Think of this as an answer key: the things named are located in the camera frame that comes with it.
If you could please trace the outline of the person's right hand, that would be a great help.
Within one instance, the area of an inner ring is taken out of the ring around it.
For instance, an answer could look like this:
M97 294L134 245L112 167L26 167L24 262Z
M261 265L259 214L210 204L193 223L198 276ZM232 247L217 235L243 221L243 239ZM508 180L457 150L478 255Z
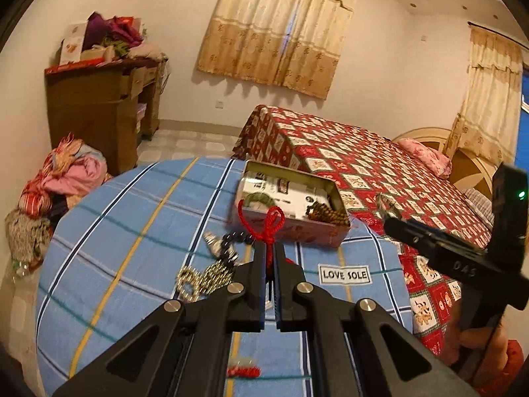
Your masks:
M439 358L447 366L451 366L459 359L460 349L479 349L483 359L471 383L481 386L498 376L508 363L509 339L503 323L500 323L495 331L492 331L491 327L463 331L459 325L460 316L461 300L457 300L451 310L444 348Z

